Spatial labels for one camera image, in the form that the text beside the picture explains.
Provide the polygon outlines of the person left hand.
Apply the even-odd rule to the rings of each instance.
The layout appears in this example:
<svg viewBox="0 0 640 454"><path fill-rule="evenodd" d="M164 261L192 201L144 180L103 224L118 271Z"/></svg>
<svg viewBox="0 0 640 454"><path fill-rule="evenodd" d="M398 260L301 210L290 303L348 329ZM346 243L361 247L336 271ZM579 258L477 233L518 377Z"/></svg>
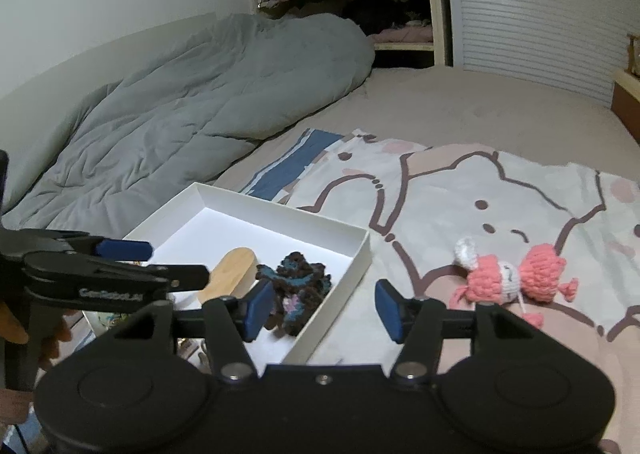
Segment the person left hand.
<svg viewBox="0 0 640 454"><path fill-rule="evenodd" d="M60 343L72 339L65 316L74 310L27 304L24 324L1 304L1 422L26 422L38 370L60 356Z"/></svg>

